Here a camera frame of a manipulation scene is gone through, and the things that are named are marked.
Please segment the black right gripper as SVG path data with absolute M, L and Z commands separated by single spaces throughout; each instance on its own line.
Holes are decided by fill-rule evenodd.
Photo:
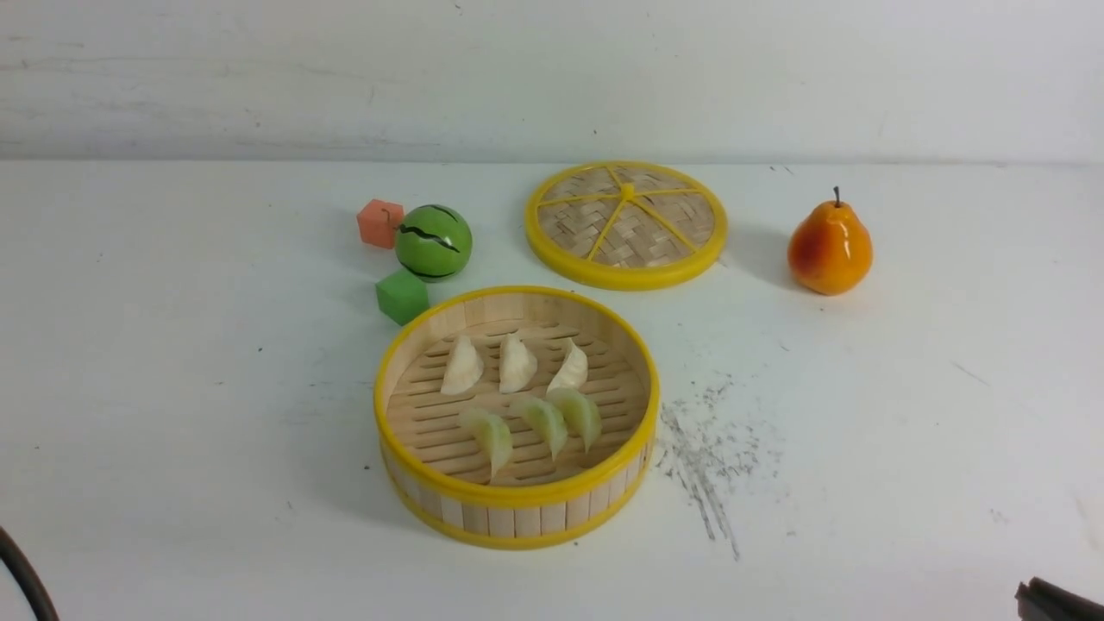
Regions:
M 1018 586 L 1016 601 L 1020 620 L 1103 620 L 1103 606 L 1039 577 Z

